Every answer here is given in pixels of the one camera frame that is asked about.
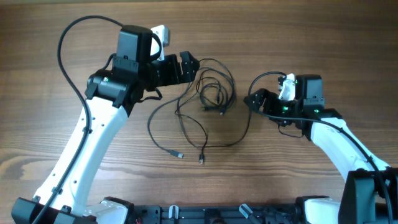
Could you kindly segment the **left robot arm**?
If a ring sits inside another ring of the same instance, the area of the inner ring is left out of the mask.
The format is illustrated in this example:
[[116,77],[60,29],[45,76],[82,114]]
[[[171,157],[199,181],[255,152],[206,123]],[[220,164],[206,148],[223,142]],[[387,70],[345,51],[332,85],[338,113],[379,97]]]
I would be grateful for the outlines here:
[[80,120],[62,155],[30,200],[12,208],[16,223],[131,223],[134,205],[106,197],[89,206],[88,195],[103,157],[145,91],[194,80],[199,62],[190,52],[164,54],[169,29],[125,25],[118,49],[87,82]]

